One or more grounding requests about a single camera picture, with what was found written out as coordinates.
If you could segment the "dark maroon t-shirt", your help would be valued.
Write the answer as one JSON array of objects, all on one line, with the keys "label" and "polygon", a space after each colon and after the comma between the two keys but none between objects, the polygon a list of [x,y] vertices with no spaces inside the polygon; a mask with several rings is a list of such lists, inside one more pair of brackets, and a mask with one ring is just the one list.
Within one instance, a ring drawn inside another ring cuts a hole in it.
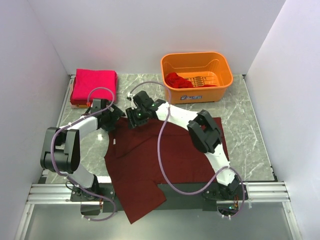
[{"label": "dark maroon t-shirt", "polygon": [[[157,155],[162,124],[151,119],[129,129],[127,118],[122,117],[108,134],[106,169],[131,224],[166,200],[158,188],[166,182]],[[173,184],[207,183],[215,174],[206,156],[194,147],[188,131],[172,123],[164,128],[160,153],[165,173]]]}]

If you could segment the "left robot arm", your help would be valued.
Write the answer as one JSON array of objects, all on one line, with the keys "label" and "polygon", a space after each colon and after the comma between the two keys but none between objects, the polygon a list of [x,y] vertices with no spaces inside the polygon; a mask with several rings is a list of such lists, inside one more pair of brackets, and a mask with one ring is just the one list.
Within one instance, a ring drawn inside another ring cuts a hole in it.
[{"label": "left robot arm", "polygon": [[98,129],[111,132],[125,113],[107,99],[95,98],[76,124],[49,127],[45,132],[40,165],[51,172],[72,178],[72,191],[88,201],[102,194],[96,175],[81,165],[81,139]]}]

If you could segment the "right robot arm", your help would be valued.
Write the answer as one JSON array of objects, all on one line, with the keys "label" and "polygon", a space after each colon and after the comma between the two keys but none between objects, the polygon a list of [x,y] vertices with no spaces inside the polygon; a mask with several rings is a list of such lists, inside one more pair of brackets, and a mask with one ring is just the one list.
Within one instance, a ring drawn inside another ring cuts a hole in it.
[{"label": "right robot arm", "polygon": [[[146,124],[149,119],[157,119],[163,122],[157,137],[158,164],[166,183],[175,192],[186,196],[204,193],[211,183],[216,180],[223,200],[230,200],[237,195],[237,189],[245,189],[242,178],[230,166],[230,162],[224,152],[221,130],[207,110],[203,109],[196,112],[174,106],[162,99],[152,100],[144,90],[137,94],[129,92],[127,99],[131,102],[131,107],[126,109],[130,128]],[[161,158],[161,138],[167,123],[188,131],[193,146],[205,155],[214,170],[214,176],[204,187],[197,191],[184,192],[179,190],[170,182],[165,173]]]}]

